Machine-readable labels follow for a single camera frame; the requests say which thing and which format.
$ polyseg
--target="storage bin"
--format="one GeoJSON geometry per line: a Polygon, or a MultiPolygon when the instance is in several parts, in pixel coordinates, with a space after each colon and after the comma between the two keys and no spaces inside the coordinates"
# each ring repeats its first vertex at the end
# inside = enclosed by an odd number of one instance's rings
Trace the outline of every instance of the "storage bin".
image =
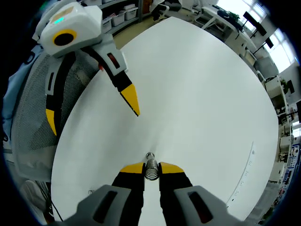
{"type": "Polygon", "coordinates": [[[124,9],[124,10],[129,10],[129,9],[135,8],[135,7],[136,7],[135,4],[129,4],[129,5],[127,5],[127,6],[124,6],[123,9],[124,9]]]}
{"type": "Polygon", "coordinates": [[[109,30],[112,29],[112,18],[111,17],[107,17],[103,20],[103,29],[102,29],[102,33],[107,33],[109,30]]]}
{"type": "Polygon", "coordinates": [[[138,7],[131,8],[131,9],[127,10],[127,11],[126,11],[125,19],[126,19],[126,20],[130,20],[130,19],[135,18],[135,17],[136,17],[136,14],[137,14],[137,9],[138,9],[138,7]]]}
{"type": "Polygon", "coordinates": [[[102,0],[84,0],[84,3],[87,4],[87,6],[101,6],[102,0]]]}
{"type": "Polygon", "coordinates": [[[103,0],[103,3],[108,3],[110,1],[114,1],[114,0],[103,0]]]}
{"type": "Polygon", "coordinates": [[[114,27],[116,27],[119,24],[122,24],[124,22],[124,14],[125,14],[125,12],[120,12],[117,16],[112,17],[112,25],[114,27]]]}

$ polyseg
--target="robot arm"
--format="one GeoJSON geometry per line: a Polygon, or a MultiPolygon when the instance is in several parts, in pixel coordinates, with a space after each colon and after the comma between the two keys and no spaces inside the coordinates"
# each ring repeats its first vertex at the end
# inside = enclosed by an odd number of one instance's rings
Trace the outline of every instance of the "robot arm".
{"type": "MultiPolygon", "coordinates": [[[[112,186],[102,186],[79,203],[75,215],[64,222],[54,222],[53,225],[138,225],[147,170],[148,164],[144,162],[124,167],[112,186]]],[[[242,224],[227,212],[223,201],[201,186],[192,186],[180,167],[160,162],[158,175],[160,204],[167,226],[242,224]]]]}
{"type": "Polygon", "coordinates": [[[98,6],[83,7],[75,0],[56,3],[40,20],[33,36],[51,55],[46,78],[46,116],[55,135],[59,135],[63,90],[75,62],[74,51],[85,51],[109,75],[126,103],[139,116],[135,86],[126,74],[127,66],[113,36],[102,33],[102,11],[98,6]]]}

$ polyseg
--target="metal spring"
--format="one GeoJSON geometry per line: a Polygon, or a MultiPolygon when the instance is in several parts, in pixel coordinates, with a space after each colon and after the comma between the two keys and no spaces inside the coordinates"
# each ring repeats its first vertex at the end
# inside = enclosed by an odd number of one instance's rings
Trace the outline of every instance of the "metal spring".
{"type": "Polygon", "coordinates": [[[158,179],[158,163],[155,160],[155,155],[153,153],[147,153],[146,158],[148,160],[146,162],[145,178],[148,180],[158,179]]]}

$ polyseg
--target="bright window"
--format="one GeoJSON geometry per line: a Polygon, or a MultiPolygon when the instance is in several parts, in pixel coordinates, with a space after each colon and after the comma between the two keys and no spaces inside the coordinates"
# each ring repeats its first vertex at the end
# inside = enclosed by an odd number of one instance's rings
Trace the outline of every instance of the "bright window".
{"type": "Polygon", "coordinates": [[[274,46],[270,49],[268,45],[265,44],[264,47],[269,52],[279,73],[281,73],[295,62],[295,55],[289,41],[285,38],[279,28],[270,36],[270,39],[274,46]]]}
{"type": "MultiPolygon", "coordinates": [[[[259,23],[266,16],[264,9],[255,0],[219,0],[217,5],[226,11],[238,14],[242,23],[246,22],[245,12],[248,12],[259,23]]],[[[250,22],[247,22],[245,26],[252,32],[256,29],[250,22]]]]}
{"type": "Polygon", "coordinates": [[[293,130],[293,137],[300,137],[301,136],[301,128],[293,130]]]}
{"type": "Polygon", "coordinates": [[[299,122],[298,122],[298,121],[293,122],[293,126],[296,126],[296,125],[299,125],[299,122]]]}

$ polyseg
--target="white circular table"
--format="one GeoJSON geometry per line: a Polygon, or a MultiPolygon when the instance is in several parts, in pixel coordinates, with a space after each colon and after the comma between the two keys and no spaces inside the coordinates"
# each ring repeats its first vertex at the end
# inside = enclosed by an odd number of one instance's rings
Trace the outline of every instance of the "white circular table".
{"type": "MultiPolygon", "coordinates": [[[[89,190],[112,184],[122,167],[149,151],[227,202],[254,143],[252,170],[228,208],[245,219],[269,179],[278,139],[274,107],[255,74],[214,36],[172,17],[122,51],[141,115],[135,116],[105,72],[92,79],[55,154],[51,192],[62,218],[76,212],[89,190]]],[[[139,225],[165,225],[158,180],[146,181],[139,225]]]]}

